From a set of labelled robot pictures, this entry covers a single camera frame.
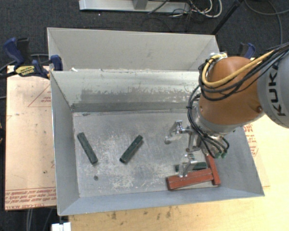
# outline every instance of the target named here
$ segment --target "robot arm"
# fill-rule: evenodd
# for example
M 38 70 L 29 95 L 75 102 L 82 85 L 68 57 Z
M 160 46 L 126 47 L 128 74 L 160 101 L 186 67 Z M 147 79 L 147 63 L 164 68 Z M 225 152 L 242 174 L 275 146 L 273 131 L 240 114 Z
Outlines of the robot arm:
M 189 151 L 200 148 L 214 158 L 226 155 L 227 133 L 264 114 L 289 128 L 289 43 L 252 61 L 225 53 L 212 55 L 199 67 L 199 86 L 187 109 L 190 126 L 182 129 L 175 124 L 165 143 L 188 132 Z
M 259 58 L 253 64 L 244 57 L 224 57 L 207 75 L 202 71 L 202 95 L 196 105 L 196 122 L 202 129 L 225 134 L 264 114 L 289 128 L 289 44 Z

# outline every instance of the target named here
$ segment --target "black carpet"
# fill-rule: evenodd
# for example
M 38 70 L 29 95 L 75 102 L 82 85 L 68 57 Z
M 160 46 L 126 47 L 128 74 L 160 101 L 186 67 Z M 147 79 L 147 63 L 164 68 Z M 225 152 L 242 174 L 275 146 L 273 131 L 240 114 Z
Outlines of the black carpet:
M 289 9 L 289 0 L 246 1 L 265 14 Z M 222 14 L 218 18 L 208 19 L 199 14 L 173 18 L 159 13 L 81 12 L 79 0 L 0 0 L 0 67 L 11 61 L 2 50 L 5 41 L 11 37 L 29 38 L 33 53 L 47 53 L 48 27 L 211 34 L 234 2 L 222 0 Z M 220 50 L 237 55 L 243 42 L 252 43 L 256 54 L 260 54 L 289 41 L 289 12 L 278 16 L 265 14 L 253 12 L 245 2 L 241 3 L 216 35 Z M 193 49 L 187 45 L 186 50 Z M 0 80 L 0 96 L 5 96 L 5 93 L 6 81 Z M 0 121 L 4 128 L 5 109 L 6 100 L 1 99 Z M 3 208 L 4 154 L 3 142 L 0 146 L 0 225 L 5 231 L 26 230 L 27 211 L 7 212 Z M 31 230 L 41 231 L 49 213 L 48 223 L 58 222 L 56 211 L 50 211 L 49 208 L 34 209 Z

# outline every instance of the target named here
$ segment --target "blue clamp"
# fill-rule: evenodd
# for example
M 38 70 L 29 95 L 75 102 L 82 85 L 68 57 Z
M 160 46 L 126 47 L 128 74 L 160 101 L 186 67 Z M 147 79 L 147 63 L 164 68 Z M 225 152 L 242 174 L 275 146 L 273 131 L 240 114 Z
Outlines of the blue clamp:
M 22 77 L 37 76 L 49 79 L 49 71 L 40 66 L 37 60 L 32 60 L 31 64 L 24 64 L 25 59 L 21 55 L 16 45 L 16 38 L 10 38 L 3 45 L 5 53 L 11 57 L 16 64 L 14 66 L 14 72 Z M 53 70 L 62 71 L 63 65 L 58 55 L 51 56 L 51 62 L 53 64 Z
M 250 59 L 255 54 L 256 48 L 251 43 L 247 43 L 247 44 L 240 43 L 239 51 L 240 51 L 239 56 L 243 56 L 247 59 Z

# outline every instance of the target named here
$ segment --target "scratched metal surface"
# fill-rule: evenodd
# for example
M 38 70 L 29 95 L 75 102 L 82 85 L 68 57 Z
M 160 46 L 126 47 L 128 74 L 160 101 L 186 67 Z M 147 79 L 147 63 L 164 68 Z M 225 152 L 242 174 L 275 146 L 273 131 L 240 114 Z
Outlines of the scratched metal surface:
M 164 137 L 175 120 L 187 125 L 186 110 L 161 112 L 74 113 L 76 165 L 80 197 L 114 194 L 167 191 L 165 178 L 176 174 L 174 166 L 186 153 L 187 135 L 166 145 Z M 91 165 L 78 133 L 84 132 L 98 163 Z M 137 135 L 143 144 L 127 164 L 119 161 L 121 155 Z M 204 162 L 201 152 L 197 160 Z M 211 182 L 191 188 L 212 187 Z

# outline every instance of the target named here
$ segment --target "metal stand base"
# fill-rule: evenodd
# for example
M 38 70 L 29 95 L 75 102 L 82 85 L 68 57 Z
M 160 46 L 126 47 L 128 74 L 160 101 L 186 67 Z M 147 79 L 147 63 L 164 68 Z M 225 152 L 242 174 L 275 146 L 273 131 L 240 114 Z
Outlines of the metal stand base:
M 79 9 L 81 11 L 151 12 L 162 3 L 148 1 L 144 9 L 135 9 L 133 0 L 79 0 Z M 185 2 L 166 2 L 156 13 L 182 13 L 188 10 L 189 5 Z

